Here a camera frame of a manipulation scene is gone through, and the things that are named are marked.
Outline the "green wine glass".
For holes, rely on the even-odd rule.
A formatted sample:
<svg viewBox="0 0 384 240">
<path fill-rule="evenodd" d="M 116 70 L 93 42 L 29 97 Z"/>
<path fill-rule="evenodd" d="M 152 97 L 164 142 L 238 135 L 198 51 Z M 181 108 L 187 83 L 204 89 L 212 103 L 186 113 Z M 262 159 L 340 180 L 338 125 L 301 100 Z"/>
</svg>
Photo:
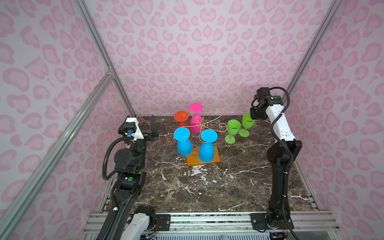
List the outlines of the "green wine glass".
<svg viewBox="0 0 384 240">
<path fill-rule="evenodd" d="M 242 125 L 238 120 L 229 120 L 227 126 L 228 135 L 225 137 L 225 142 L 234 144 L 236 141 L 235 135 L 240 131 Z"/>
<path fill-rule="evenodd" d="M 251 118 L 251 115 L 249 113 L 244 114 L 242 119 L 242 126 L 243 129 L 239 131 L 239 135 L 243 138 L 247 138 L 250 135 L 250 132 L 248 129 L 250 129 L 255 124 L 255 120 Z"/>
</svg>

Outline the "green wine glass front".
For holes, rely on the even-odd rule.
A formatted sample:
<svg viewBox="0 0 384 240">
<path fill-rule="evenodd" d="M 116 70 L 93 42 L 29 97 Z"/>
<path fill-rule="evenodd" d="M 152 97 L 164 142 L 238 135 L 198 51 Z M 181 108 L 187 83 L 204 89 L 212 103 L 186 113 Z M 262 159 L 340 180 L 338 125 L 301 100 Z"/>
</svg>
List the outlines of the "green wine glass front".
<svg viewBox="0 0 384 240">
<path fill-rule="evenodd" d="M 229 120 L 227 126 L 228 135 L 225 137 L 225 142 L 234 144 L 236 141 L 235 135 L 240 131 L 242 125 L 238 120 Z"/>
</svg>

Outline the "blue wine glass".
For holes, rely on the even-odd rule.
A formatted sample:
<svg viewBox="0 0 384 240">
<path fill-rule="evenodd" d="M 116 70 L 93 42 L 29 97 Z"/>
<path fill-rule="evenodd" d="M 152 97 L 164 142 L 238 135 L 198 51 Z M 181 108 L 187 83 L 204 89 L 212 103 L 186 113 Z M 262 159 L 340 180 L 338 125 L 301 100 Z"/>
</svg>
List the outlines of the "blue wine glass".
<svg viewBox="0 0 384 240">
<path fill-rule="evenodd" d="M 214 130 L 204 130 L 201 133 L 203 144 L 199 148 L 199 159 L 204 163 L 210 163 L 214 159 L 215 148 L 213 142 L 218 139 L 218 134 Z"/>
<path fill-rule="evenodd" d="M 190 131 L 185 127 L 177 128 L 174 131 L 174 138 L 177 141 L 177 148 L 180 155 L 187 157 L 193 151 L 193 146 L 189 140 L 191 136 Z"/>
</svg>

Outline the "blue wine glass front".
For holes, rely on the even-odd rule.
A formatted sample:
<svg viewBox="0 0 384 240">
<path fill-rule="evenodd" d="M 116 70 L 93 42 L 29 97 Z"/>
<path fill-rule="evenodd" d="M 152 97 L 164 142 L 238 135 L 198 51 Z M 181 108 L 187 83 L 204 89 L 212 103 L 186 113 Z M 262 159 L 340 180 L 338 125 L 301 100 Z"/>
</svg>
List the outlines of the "blue wine glass front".
<svg viewBox="0 0 384 240">
<path fill-rule="evenodd" d="M 203 144 L 199 148 L 199 159 L 204 163 L 210 163 L 214 159 L 215 148 L 213 142 L 218 139 L 218 134 L 214 130 L 204 130 L 201 133 Z"/>
</svg>

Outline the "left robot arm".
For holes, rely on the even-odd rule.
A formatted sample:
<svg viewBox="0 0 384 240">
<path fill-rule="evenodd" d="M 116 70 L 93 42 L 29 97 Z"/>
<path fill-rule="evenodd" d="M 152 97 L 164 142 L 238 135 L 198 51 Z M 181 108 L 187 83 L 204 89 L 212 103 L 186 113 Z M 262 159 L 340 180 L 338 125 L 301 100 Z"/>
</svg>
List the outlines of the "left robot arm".
<svg viewBox="0 0 384 240">
<path fill-rule="evenodd" d="M 119 127 L 118 134 L 121 137 L 107 148 L 102 166 L 103 180 L 109 180 L 114 174 L 117 174 L 118 178 L 110 190 L 112 209 L 100 230 L 98 240 L 119 240 L 123 235 L 129 214 L 144 188 L 147 173 L 142 169 L 145 167 L 147 142 L 159 136 L 154 116 L 151 116 L 150 133 L 143 134 L 137 118 L 128 117 Z M 120 142 L 129 147 L 116 151 L 115 168 L 108 174 L 107 166 L 111 152 Z"/>
</svg>

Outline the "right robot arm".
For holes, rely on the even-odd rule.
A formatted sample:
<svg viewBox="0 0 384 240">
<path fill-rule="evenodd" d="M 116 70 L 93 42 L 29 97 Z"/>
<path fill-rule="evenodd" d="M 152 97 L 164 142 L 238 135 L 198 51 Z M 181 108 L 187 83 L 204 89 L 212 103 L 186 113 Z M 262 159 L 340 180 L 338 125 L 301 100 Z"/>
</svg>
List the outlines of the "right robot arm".
<svg viewBox="0 0 384 240">
<path fill-rule="evenodd" d="M 253 120 L 269 120 L 275 143 L 267 150 L 267 159 L 272 167 L 272 192 L 269 200 L 266 222 L 277 229 L 294 225 L 290 217 L 288 201 L 289 174 L 293 162 L 303 144 L 294 136 L 285 116 L 285 106 L 279 96 L 255 96 L 250 115 Z"/>
</svg>

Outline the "red wine glass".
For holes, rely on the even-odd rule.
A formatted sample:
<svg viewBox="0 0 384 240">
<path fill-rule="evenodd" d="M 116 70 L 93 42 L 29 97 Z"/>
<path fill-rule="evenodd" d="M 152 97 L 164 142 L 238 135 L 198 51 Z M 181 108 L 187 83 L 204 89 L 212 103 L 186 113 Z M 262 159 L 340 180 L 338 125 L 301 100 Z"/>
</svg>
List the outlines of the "red wine glass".
<svg viewBox="0 0 384 240">
<path fill-rule="evenodd" d="M 189 113 L 185 111 L 179 111 L 175 113 L 174 120 L 179 123 L 178 128 L 186 128 L 190 131 L 189 139 L 191 139 L 192 137 L 191 127 L 186 122 L 189 119 L 189 116 L 190 116 Z"/>
</svg>

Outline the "magenta wine glass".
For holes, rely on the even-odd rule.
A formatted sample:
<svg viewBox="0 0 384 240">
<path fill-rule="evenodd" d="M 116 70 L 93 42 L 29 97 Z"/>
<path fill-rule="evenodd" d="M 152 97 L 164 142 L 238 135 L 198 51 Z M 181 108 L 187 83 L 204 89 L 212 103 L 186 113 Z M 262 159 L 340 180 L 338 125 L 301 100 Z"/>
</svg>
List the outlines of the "magenta wine glass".
<svg viewBox="0 0 384 240">
<path fill-rule="evenodd" d="M 190 112 L 193 113 L 191 118 L 191 130 L 194 133 L 199 134 L 202 130 L 201 123 L 203 117 L 199 113 L 204 109 L 204 106 L 200 103 L 193 103 L 189 106 Z"/>
</svg>

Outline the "wooden rack base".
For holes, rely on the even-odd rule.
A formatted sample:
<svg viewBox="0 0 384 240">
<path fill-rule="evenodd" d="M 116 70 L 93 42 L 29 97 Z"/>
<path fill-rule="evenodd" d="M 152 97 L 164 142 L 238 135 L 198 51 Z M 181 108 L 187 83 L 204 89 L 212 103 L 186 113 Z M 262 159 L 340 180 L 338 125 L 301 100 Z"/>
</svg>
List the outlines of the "wooden rack base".
<svg viewBox="0 0 384 240">
<path fill-rule="evenodd" d="M 187 156 L 187 166 L 193 167 L 193 166 L 200 166 L 200 165 L 207 165 L 207 164 L 218 164 L 221 162 L 218 147 L 214 146 L 215 154 L 214 158 L 211 162 L 205 163 L 202 162 L 199 158 L 199 148 L 194 148 L 192 153 Z"/>
</svg>

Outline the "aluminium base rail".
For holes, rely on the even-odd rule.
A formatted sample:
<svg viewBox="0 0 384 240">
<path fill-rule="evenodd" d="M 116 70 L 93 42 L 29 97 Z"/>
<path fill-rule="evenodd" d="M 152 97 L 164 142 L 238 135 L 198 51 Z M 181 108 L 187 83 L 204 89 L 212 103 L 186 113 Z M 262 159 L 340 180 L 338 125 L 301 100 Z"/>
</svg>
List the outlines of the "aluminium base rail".
<svg viewBox="0 0 384 240">
<path fill-rule="evenodd" d="M 342 240 L 330 211 L 291 212 L 289 226 L 270 227 L 264 212 L 141 212 L 116 218 L 109 240 Z"/>
</svg>

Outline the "diagonal aluminium frame bar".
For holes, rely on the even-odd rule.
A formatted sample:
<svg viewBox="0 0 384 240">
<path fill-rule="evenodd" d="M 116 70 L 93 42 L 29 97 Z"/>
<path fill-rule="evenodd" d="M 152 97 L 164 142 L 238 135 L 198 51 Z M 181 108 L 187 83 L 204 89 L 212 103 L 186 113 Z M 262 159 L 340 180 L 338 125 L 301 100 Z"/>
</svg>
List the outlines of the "diagonal aluminium frame bar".
<svg viewBox="0 0 384 240">
<path fill-rule="evenodd" d="M 1 219 L 1 239 L 7 240 L 18 226 L 30 205 L 48 180 L 54 168 L 61 160 L 68 147 L 72 143 L 90 113 L 98 103 L 104 91 L 113 80 L 111 72 L 106 73 L 102 81 L 95 88 L 76 116 L 70 122 L 58 141 L 53 145 L 50 152 L 43 159 L 42 163 L 25 184 L 18 197 L 12 202 L 3 218 Z"/>
</svg>

